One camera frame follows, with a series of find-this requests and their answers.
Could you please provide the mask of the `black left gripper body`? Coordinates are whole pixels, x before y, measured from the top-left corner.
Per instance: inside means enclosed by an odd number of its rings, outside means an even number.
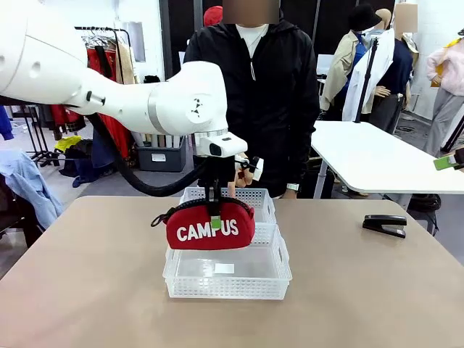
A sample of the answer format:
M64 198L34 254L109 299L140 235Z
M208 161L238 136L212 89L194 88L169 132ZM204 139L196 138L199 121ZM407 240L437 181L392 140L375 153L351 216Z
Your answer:
M212 189L215 193L222 188L228 189L229 197L236 196L235 190L235 157L207 157L204 161L205 172L202 176L202 186L208 194Z

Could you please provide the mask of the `person's right hand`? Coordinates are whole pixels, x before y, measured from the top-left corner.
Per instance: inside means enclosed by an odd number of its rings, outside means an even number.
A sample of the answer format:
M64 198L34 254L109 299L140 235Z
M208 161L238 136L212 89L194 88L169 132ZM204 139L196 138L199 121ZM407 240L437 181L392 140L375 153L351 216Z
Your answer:
M236 188L245 188L248 185L251 185L253 181L253 174L249 171L249 168L236 169L233 180L228 182L228 194L230 197L236 197Z

